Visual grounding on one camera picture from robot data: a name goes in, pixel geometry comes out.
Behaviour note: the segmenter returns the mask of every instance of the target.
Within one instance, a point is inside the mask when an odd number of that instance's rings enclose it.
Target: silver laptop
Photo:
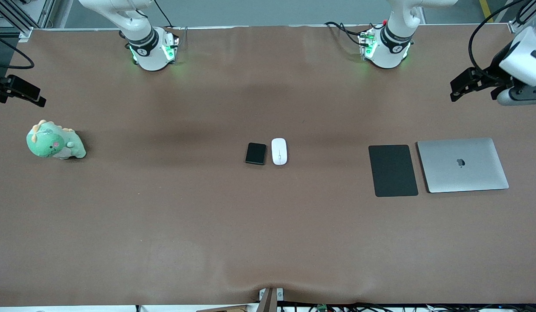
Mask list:
[[[419,141],[418,152],[430,193],[509,188],[491,138]]]

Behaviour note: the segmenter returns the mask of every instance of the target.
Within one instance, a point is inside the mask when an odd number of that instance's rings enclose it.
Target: plush toy head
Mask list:
[[[64,138],[52,130],[27,135],[27,146],[38,157],[52,157],[65,147]]]

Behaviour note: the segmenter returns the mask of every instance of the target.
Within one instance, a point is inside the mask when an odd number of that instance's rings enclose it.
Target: dinosaur plush toy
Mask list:
[[[29,131],[27,146],[33,154],[44,158],[83,158],[87,154],[73,129],[62,128],[46,120],[41,120]]]

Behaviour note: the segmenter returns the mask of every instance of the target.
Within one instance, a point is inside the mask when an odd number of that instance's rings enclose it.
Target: black rectangular device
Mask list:
[[[407,145],[369,146],[368,151],[377,197],[418,195]]]
[[[266,144],[249,143],[247,156],[244,162],[248,164],[264,165],[266,158]]]

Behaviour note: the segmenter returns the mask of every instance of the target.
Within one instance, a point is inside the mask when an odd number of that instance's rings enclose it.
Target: yellow stripe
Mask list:
[[[489,10],[489,5],[487,4],[487,0],[480,0],[480,6],[481,6],[481,10],[484,12],[485,18],[491,15],[491,11]]]

